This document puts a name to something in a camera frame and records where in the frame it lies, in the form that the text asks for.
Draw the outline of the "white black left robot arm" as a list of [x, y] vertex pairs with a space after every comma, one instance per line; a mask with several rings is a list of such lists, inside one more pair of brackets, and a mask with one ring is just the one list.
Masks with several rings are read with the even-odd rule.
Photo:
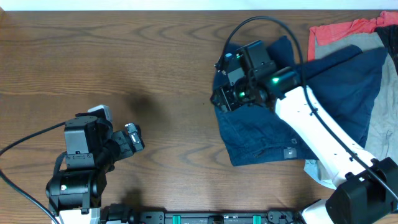
[[144, 149], [141, 129], [128, 123], [114, 131], [104, 113], [81, 113], [66, 121], [64, 137], [67, 150], [46, 186], [49, 210], [59, 223], [99, 223], [106, 174]]

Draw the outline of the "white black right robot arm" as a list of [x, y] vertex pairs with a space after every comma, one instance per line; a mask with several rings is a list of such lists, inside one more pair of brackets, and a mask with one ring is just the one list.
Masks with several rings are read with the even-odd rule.
[[377, 160], [357, 145], [324, 110], [303, 70], [277, 69], [266, 53], [225, 54], [215, 64], [228, 83], [211, 102], [231, 113], [264, 100], [318, 157], [336, 190], [299, 213], [301, 223], [374, 223], [397, 211], [397, 164]]

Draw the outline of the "dark blue denim shorts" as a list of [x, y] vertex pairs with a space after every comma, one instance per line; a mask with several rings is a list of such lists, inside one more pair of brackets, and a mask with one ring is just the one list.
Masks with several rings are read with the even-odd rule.
[[[368, 138], [387, 49], [349, 45], [305, 63], [307, 85], [342, 129], [361, 147]], [[304, 140], [270, 110], [244, 105], [232, 112], [215, 109], [221, 138], [233, 166], [316, 159]]]

